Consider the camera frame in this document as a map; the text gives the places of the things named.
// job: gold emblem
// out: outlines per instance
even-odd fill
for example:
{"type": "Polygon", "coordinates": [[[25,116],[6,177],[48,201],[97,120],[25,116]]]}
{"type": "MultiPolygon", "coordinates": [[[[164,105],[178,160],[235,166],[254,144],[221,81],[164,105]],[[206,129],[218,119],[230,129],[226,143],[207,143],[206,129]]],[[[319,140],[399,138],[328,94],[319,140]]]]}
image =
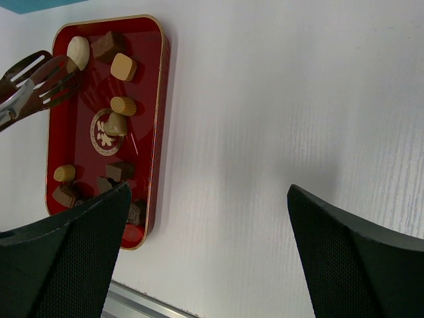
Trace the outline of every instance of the gold emblem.
{"type": "Polygon", "coordinates": [[[91,143],[94,149],[103,156],[112,156],[121,148],[124,137],[110,137],[106,135],[103,125],[113,112],[110,108],[104,108],[95,114],[90,126],[91,143]]]}

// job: tongs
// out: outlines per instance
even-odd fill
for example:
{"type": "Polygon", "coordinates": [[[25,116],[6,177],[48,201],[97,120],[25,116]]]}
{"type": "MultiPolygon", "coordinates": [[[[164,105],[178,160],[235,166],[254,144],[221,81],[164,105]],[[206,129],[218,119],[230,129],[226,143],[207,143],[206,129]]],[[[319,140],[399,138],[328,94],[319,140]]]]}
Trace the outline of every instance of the tongs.
{"type": "Polygon", "coordinates": [[[29,115],[63,103],[78,91],[80,81],[78,67],[67,56],[52,58],[40,51],[18,62],[0,81],[0,132],[29,115]],[[20,75],[23,65],[36,62],[37,55],[44,59],[20,75]]]}

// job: red tray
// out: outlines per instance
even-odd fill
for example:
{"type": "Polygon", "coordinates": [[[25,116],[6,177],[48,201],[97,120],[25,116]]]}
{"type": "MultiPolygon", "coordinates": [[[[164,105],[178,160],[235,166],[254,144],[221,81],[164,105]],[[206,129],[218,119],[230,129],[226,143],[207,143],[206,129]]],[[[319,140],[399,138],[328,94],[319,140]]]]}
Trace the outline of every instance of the red tray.
{"type": "Polygon", "coordinates": [[[59,185],[53,179],[58,166],[73,164],[75,188],[83,197],[93,197],[99,195],[97,177],[105,176],[106,164],[130,162],[136,166],[134,178],[129,180],[132,200],[143,199],[148,204],[145,229],[126,226],[121,247],[134,250],[143,244],[154,224],[170,43],[154,17],[139,15],[65,25],[54,39],[53,55],[66,54],[74,36],[84,36],[92,43],[110,30],[127,39],[126,54],[138,62],[136,75],[131,82],[119,81],[111,75],[110,64],[95,60],[91,53],[78,95],[50,111],[46,206],[50,215],[66,209],[52,197],[59,185]],[[97,122],[107,120],[114,96],[134,99],[137,112],[127,118],[128,135],[108,146],[106,140],[97,139],[101,133],[97,122]]]}

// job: table surface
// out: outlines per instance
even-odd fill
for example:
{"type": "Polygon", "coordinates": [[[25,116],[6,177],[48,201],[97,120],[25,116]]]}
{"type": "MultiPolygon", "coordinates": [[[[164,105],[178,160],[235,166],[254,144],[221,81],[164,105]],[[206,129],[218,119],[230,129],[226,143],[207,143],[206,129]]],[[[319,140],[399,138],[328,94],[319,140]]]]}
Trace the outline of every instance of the table surface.
{"type": "MultiPolygon", "coordinates": [[[[172,42],[154,232],[113,279],[200,317],[312,317],[298,184],[424,237],[420,0],[90,0],[0,9],[0,73],[65,23],[148,13],[172,42]]],[[[0,231],[46,216],[48,113],[0,134],[0,231]]]]}

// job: teal box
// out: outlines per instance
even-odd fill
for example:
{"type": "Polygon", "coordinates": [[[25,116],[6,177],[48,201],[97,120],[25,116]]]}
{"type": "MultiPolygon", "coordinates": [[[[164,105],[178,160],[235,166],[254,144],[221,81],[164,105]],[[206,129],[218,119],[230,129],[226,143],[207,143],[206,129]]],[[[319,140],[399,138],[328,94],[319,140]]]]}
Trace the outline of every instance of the teal box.
{"type": "Polygon", "coordinates": [[[82,1],[87,0],[0,0],[0,7],[21,15],[82,1]]]}

